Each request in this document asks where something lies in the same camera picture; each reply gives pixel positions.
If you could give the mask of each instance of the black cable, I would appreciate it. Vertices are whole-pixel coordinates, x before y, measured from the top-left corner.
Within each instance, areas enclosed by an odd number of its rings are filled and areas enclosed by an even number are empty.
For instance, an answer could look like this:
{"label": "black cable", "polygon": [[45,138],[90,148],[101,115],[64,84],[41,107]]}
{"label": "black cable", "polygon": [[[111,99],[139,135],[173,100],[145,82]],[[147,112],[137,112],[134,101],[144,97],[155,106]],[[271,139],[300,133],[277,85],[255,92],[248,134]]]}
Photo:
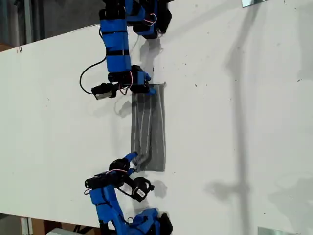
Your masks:
{"label": "black cable", "polygon": [[[101,35],[101,28],[99,29],[99,35],[100,35],[100,37],[102,38],[102,35]],[[92,93],[86,91],[86,90],[83,88],[83,86],[82,86],[82,78],[83,78],[84,73],[86,73],[86,72],[87,72],[89,69],[91,69],[92,67],[94,67],[94,66],[96,66],[96,65],[100,65],[100,64],[103,63],[106,59],[107,59],[107,55],[104,57],[103,60],[99,61],[98,63],[95,63],[95,64],[93,64],[93,65],[90,65],[90,66],[89,66],[88,68],[86,68],[86,69],[82,72],[82,74],[80,75],[80,78],[79,78],[79,85],[80,85],[80,88],[81,88],[84,92],[86,92],[87,94],[92,94]]]}
{"label": "black cable", "polygon": [[130,194],[128,194],[127,192],[121,190],[120,188],[116,188],[118,191],[120,191],[121,193],[125,194],[126,196],[129,196],[130,198],[133,198]]}

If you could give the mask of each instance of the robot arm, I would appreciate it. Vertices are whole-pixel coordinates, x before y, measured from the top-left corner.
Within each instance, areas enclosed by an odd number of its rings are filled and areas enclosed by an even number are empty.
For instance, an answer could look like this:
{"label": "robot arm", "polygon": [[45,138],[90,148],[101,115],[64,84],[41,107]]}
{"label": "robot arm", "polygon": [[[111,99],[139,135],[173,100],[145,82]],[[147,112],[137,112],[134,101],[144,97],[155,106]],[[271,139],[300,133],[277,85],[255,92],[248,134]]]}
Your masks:
{"label": "robot arm", "polygon": [[97,100],[115,98],[117,90],[155,94],[156,91],[149,88],[151,77],[140,66],[131,65],[127,26],[133,26],[134,32],[146,39],[157,38],[158,32],[166,32],[171,21],[170,0],[140,0],[139,3],[134,0],[103,1],[106,8],[100,10],[99,17],[107,49],[109,83],[92,88],[92,94]]}
{"label": "robot arm", "polygon": [[147,194],[154,190],[154,186],[146,178],[130,178],[134,172],[134,169],[130,168],[130,161],[136,156],[137,153],[130,153],[122,159],[117,159],[110,164],[109,171],[85,181],[91,201],[96,206],[103,235],[110,234],[108,228],[110,221],[118,235],[169,235],[173,230],[168,216],[163,214],[159,218],[156,208],[145,209],[132,223],[125,221],[114,188],[119,188],[124,183],[128,184],[132,188],[132,193],[131,195],[124,193],[138,202],[144,200]]}

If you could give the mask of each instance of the electrical wire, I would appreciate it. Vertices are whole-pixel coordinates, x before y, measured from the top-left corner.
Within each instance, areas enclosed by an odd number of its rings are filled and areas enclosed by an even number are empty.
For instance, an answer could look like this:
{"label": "electrical wire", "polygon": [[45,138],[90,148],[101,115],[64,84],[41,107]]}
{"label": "electrical wire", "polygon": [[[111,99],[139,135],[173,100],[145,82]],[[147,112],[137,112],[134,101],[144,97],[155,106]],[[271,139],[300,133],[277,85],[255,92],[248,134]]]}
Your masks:
{"label": "electrical wire", "polygon": [[131,74],[131,79],[132,79],[132,82],[131,82],[130,86],[124,88],[123,86],[121,87],[121,84],[119,84],[119,91],[120,91],[123,95],[126,95],[126,94],[127,94],[127,90],[128,90],[130,87],[132,87],[132,85],[133,85],[133,83],[134,83],[134,78],[133,78],[133,74],[132,74],[131,71],[130,71],[130,74]]}
{"label": "electrical wire", "polygon": [[84,195],[88,195],[88,194],[90,193],[90,191],[91,191],[91,189],[90,189],[90,188],[89,188],[89,189],[87,189],[87,190],[85,190]]}
{"label": "electrical wire", "polygon": [[155,21],[144,19],[144,21],[151,23],[151,25],[149,25],[149,27],[153,26],[157,22],[157,16],[155,15],[155,13],[151,13],[150,16],[154,16]]}
{"label": "electrical wire", "polygon": [[[99,29],[99,36],[102,38],[102,35],[101,35],[101,28]],[[81,88],[84,92],[86,92],[87,94],[92,94],[92,93],[86,91],[85,88],[84,88],[83,85],[82,85],[82,78],[83,78],[84,73],[86,73],[86,72],[87,72],[89,69],[91,69],[92,67],[94,67],[94,66],[96,66],[96,65],[100,65],[100,64],[103,63],[106,59],[107,59],[107,55],[104,57],[103,60],[99,61],[98,63],[95,63],[95,64],[93,64],[93,65],[90,65],[90,66],[89,66],[88,68],[86,68],[86,69],[82,72],[82,74],[80,75],[80,78],[79,78],[79,85],[80,85],[80,88]]]}
{"label": "electrical wire", "polygon": [[120,188],[116,188],[116,189],[117,189],[118,191],[120,191],[122,194],[124,194],[124,195],[126,195],[126,196],[128,196],[128,197],[130,197],[130,198],[133,198],[130,194],[128,194],[127,192],[121,190]]}
{"label": "electrical wire", "polygon": [[121,172],[124,172],[124,173],[128,174],[128,171],[121,170],[121,169],[113,169],[113,170],[109,170],[109,171],[107,171],[107,172],[106,172],[106,174],[109,174],[109,173],[111,173],[111,172],[113,172],[113,171],[121,171]]}

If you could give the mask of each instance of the fabric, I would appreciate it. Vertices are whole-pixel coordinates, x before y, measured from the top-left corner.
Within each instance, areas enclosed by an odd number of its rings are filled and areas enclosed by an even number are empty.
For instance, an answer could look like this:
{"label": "fabric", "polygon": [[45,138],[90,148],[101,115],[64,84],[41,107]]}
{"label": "fabric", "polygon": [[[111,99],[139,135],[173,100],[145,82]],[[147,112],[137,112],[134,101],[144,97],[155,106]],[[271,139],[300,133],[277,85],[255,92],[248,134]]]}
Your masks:
{"label": "fabric", "polygon": [[132,105],[132,152],[138,171],[164,171],[166,159],[164,87],[151,85],[155,95],[133,94]]}
{"label": "fabric", "polygon": [[280,230],[258,227],[258,235],[301,235],[301,234],[292,234]]}

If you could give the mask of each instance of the label sticker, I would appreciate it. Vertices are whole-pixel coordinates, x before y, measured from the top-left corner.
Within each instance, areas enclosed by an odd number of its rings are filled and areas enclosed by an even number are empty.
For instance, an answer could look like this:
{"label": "label sticker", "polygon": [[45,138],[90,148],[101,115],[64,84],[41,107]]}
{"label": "label sticker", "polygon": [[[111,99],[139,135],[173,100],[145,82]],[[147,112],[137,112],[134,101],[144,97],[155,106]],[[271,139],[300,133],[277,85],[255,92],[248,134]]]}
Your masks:
{"label": "label sticker", "polygon": [[137,194],[139,194],[140,197],[144,197],[146,194],[141,191],[140,189],[138,189]]}

